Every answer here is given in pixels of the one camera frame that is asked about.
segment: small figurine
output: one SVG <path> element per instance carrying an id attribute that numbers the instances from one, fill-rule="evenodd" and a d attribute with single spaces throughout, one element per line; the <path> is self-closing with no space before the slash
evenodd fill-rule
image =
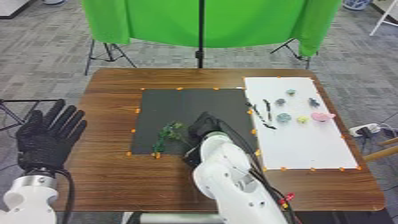
<path id="1" fill-rule="evenodd" d="M 289 90 L 286 91 L 286 93 L 287 93 L 289 96 L 295 96 L 295 90 L 293 90 L 293 89 L 289 89 Z"/>
<path id="2" fill-rule="evenodd" d="M 300 124 L 305 124 L 307 121 L 309 121 L 309 117 L 307 117 L 307 116 L 300 116 L 300 117 L 296 118 L 296 122 L 298 122 Z"/>
<path id="3" fill-rule="evenodd" d="M 282 106 L 286 104 L 286 100 L 280 98 L 277 101 L 275 101 L 275 104 L 277 106 Z"/>
<path id="4" fill-rule="evenodd" d="M 319 121 L 319 122 L 325 122 L 325 121 L 328 121 L 334 117 L 335 117 L 335 114 L 327 114 L 327 113 L 312 113 L 311 114 L 311 117 L 312 117 L 312 119 L 316 120 L 316 121 Z"/>
<path id="5" fill-rule="evenodd" d="M 319 106 L 319 103 L 318 103 L 314 98 L 309 98 L 307 102 L 309 102 L 309 106 L 311 107 L 318 107 Z"/>
<path id="6" fill-rule="evenodd" d="M 289 116 L 289 114 L 280 113 L 280 114 L 277 115 L 277 121 L 279 121 L 280 123 L 286 123 L 286 122 L 289 122 L 289 120 L 291 120 L 291 116 Z"/>

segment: green screen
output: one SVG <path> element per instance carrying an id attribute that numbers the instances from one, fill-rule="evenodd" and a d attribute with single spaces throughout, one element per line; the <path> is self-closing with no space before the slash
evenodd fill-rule
<path id="1" fill-rule="evenodd" d="M 206 0 L 204 46 L 245 47 L 300 40 L 312 56 L 341 0 Z M 197 47 L 199 0 L 83 0 L 92 37 Z"/>

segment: black mat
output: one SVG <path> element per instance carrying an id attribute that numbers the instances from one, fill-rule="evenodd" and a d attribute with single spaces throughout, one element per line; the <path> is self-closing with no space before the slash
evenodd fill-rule
<path id="1" fill-rule="evenodd" d="M 250 146 L 255 149 L 255 137 L 250 134 L 252 121 L 247 114 L 245 93 L 239 89 L 188 89 L 188 90 L 145 90 L 142 93 L 140 114 L 135 125 L 133 154 L 151 154 L 158 132 L 165 125 L 177 121 L 184 124 L 181 134 L 186 136 L 186 127 L 191 125 L 204 111 L 222 119 Z M 183 155 L 190 150 L 181 141 L 165 142 L 165 154 Z"/>

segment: gray carpet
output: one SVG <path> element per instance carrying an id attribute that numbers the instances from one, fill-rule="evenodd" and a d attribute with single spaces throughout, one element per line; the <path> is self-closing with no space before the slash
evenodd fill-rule
<path id="1" fill-rule="evenodd" d="M 398 111 L 398 28 L 383 25 L 376 36 L 369 37 L 378 17 L 371 8 L 364 12 L 339 10 L 319 56 L 312 58 L 311 64 L 348 127 L 383 120 Z M 69 0 L 60 7 L 48 7 L 37 1 L 12 20 L 0 20 L 1 98 L 65 98 L 69 103 L 78 103 L 90 79 L 81 75 L 88 41 L 90 32 L 78 0 Z M 303 63 L 291 58 L 286 49 L 270 55 L 275 46 L 209 49 L 204 66 L 303 68 Z M 133 41 L 122 49 L 138 67 L 195 67 L 193 48 Z M 101 53 L 103 49 L 97 47 L 96 54 Z M 99 67 L 128 67 L 128 63 L 122 59 L 115 63 L 96 61 L 90 71 Z M 17 113 L 26 112 L 24 105 L 10 107 Z M 398 127 L 398 117 L 387 123 Z M 14 139 L 5 132 L 0 133 L 0 143 L 1 169 L 16 161 Z M 380 148 L 367 144 L 364 154 L 376 150 Z M 389 213 L 396 216 L 398 155 L 367 165 L 385 190 Z M 0 171 L 0 195 L 19 172 L 16 166 Z M 119 213 L 78 213 L 72 223 L 117 223 L 119 217 Z"/>

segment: wooden table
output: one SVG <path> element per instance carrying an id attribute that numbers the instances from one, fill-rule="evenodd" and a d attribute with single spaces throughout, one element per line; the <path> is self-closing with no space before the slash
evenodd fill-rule
<path id="1" fill-rule="evenodd" d="M 311 77 L 332 113 L 335 109 L 314 74 L 277 69 L 101 69 L 80 101 L 88 127 L 69 157 L 76 182 L 74 211 L 215 211 L 215 202 L 195 189 L 191 169 L 177 156 L 128 156 L 140 106 L 140 88 L 234 88 L 243 76 Z M 335 123 L 362 170 L 266 171 L 282 191 L 295 192 L 296 211 L 373 211 L 383 208 L 366 163 L 339 116 Z M 56 210 L 64 209 L 67 184 L 60 183 Z"/>

